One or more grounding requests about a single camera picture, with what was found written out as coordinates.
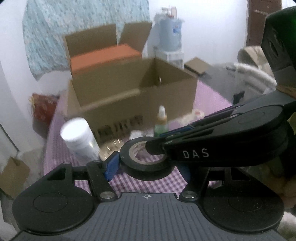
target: striped cloth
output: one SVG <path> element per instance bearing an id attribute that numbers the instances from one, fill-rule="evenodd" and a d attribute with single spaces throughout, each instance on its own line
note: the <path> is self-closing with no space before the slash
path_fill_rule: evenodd
<path id="1" fill-rule="evenodd" d="M 46 144 L 46 152 L 44 158 L 44 174 L 47 174 L 52 169 L 60 165 L 65 161 L 69 161 L 73 166 L 83 166 L 85 162 L 79 160 L 72 155 L 62 138 L 60 137 L 60 129 L 65 123 L 65 120 L 61 114 L 62 107 L 65 103 L 65 95 L 62 95 L 54 114 Z M 206 115 L 209 115 L 215 111 L 224 109 L 231 106 L 221 95 L 213 91 L 210 87 L 198 83 L 196 91 L 196 98 L 194 102 L 194 108 L 202 110 Z M 167 177 L 157 181 L 140 181 L 126 173 L 119 173 L 114 176 L 111 182 L 109 182 L 114 191 L 119 196 L 121 192 L 145 192 L 145 193 L 176 193 L 178 196 L 183 188 L 186 186 L 186 182 L 175 168 L 173 172 Z M 89 192 L 87 181 L 75 181 L 75 185 L 83 188 Z"/>

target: black tape roll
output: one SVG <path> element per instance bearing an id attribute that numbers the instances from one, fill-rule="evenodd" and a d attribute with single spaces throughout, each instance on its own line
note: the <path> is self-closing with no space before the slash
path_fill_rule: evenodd
<path id="1" fill-rule="evenodd" d="M 144 181 L 158 180 L 169 175 L 174 166 L 171 166 L 166 156 L 154 161 L 143 162 L 135 156 L 137 152 L 145 148 L 147 141 L 154 140 L 154 137 L 139 137 L 126 142 L 120 149 L 120 159 L 123 170 L 130 176 Z"/>

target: gray ribbed surface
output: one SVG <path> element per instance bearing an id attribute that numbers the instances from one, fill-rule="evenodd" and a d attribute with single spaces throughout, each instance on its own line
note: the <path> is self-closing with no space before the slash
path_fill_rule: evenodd
<path id="1" fill-rule="evenodd" d="M 284 241 L 275 231 L 240 235 L 211 224 L 195 204 L 182 203 L 174 194 L 123 193 L 112 203 L 99 205 L 79 228 L 56 236 L 20 233 L 14 241 Z"/>

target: metal screw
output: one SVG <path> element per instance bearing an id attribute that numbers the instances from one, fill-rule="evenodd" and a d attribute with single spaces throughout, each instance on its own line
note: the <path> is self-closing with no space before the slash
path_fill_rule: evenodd
<path id="1" fill-rule="evenodd" d="M 110 200 L 110 199 L 112 199 L 113 197 L 115 197 L 115 193 L 113 193 L 113 192 L 102 192 L 102 193 L 100 194 L 100 197 L 103 198 L 103 199 L 108 199 L 108 200 Z"/>
<path id="2" fill-rule="evenodd" d="M 182 196 L 188 199 L 192 199 L 192 198 L 195 198 L 197 194 L 193 191 L 185 191 L 182 193 Z"/>
<path id="3" fill-rule="evenodd" d="M 165 142 L 164 144 L 169 144 L 169 143 L 171 143 L 171 142 L 173 142 L 172 140 L 171 141 L 167 141 L 167 142 Z"/>

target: brown door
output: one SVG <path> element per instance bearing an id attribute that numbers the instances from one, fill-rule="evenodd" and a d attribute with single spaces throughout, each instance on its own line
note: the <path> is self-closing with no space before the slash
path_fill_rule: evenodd
<path id="1" fill-rule="evenodd" d="M 249 0 L 247 46 L 261 45 L 265 18 L 281 9 L 281 0 Z"/>

